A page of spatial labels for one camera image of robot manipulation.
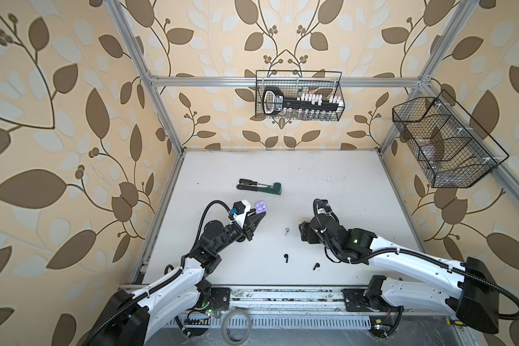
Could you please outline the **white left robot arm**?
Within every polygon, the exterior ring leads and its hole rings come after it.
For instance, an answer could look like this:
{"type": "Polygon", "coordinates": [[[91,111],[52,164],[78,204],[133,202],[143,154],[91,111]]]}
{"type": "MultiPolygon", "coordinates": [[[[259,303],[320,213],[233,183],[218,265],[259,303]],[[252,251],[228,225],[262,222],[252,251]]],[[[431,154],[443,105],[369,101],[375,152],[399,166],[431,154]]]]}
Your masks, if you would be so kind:
{"type": "Polygon", "coordinates": [[[229,222],[202,217],[180,266],[136,291],[116,292],[82,338],[83,345],[144,345],[168,322],[210,301],[211,284],[206,278],[221,263],[221,251],[235,242],[251,241],[268,206],[264,201],[251,204],[246,200],[232,207],[223,201],[209,205],[223,207],[229,222]]]}

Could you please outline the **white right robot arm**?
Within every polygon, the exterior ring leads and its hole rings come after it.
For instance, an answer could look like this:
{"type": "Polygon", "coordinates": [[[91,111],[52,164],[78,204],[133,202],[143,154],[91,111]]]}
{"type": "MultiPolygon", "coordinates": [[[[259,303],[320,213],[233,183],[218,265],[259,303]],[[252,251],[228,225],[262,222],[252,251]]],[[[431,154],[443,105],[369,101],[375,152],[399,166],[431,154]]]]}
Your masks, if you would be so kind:
{"type": "Polygon", "coordinates": [[[310,221],[298,226],[301,240],[323,245],[331,262],[373,265],[412,278],[399,282],[373,276],[364,294],[372,309],[441,311],[486,334],[497,334],[501,320],[519,320],[519,297],[498,285],[484,262],[472,257],[446,260],[396,245],[364,229],[346,229],[327,200],[314,200],[313,212],[310,221]]]}

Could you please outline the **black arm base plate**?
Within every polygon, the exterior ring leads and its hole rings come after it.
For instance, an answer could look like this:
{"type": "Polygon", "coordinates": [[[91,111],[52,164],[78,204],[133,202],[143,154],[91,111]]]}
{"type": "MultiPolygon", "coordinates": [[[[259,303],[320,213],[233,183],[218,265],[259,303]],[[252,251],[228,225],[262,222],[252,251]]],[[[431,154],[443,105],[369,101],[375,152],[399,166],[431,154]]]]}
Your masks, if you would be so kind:
{"type": "Polygon", "coordinates": [[[228,287],[207,288],[200,294],[196,309],[208,314],[214,311],[227,310],[230,304],[231,292],[232,290],[228,287]]]}

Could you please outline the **cream earbud charging case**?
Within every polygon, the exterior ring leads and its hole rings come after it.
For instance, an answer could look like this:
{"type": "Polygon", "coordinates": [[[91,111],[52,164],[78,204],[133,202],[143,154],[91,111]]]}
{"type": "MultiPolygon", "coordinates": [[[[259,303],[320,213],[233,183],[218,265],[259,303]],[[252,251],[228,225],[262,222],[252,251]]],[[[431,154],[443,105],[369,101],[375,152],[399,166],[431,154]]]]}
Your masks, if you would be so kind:
{"type": "Polygon", "coordinates": [[[300,218],[298,220],[298,225],[302,224],[302,223],[309,223],[311,221],[310,218],[300,218]]]}

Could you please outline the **purple earbud charging case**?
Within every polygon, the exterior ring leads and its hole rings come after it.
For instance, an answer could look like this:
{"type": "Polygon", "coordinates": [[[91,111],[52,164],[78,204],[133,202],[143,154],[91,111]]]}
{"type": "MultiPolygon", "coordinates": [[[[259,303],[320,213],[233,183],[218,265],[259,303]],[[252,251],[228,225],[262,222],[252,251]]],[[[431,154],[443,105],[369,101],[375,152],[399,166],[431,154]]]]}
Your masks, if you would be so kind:
{"type": "Polygon", "coordinates": [[[256,214],[266,213],[267,211],[268,211],[268,206],[264,200],[258,200],[255,203],[255,213],[256,214]]]}

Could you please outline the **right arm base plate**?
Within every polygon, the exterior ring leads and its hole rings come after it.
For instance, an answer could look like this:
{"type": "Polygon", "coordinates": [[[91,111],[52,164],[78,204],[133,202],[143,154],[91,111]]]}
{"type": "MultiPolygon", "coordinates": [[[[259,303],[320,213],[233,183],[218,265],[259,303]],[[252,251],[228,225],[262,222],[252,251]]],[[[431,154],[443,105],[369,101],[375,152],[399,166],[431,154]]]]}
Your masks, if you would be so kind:
{"type": "Polygon", "coordinates": [[[373,312],[386,314],[399,312],[398,306],[393,306],[383,299],[382,291],[374,289],[348,288],[342,291],[347,312],[373,312]]]}

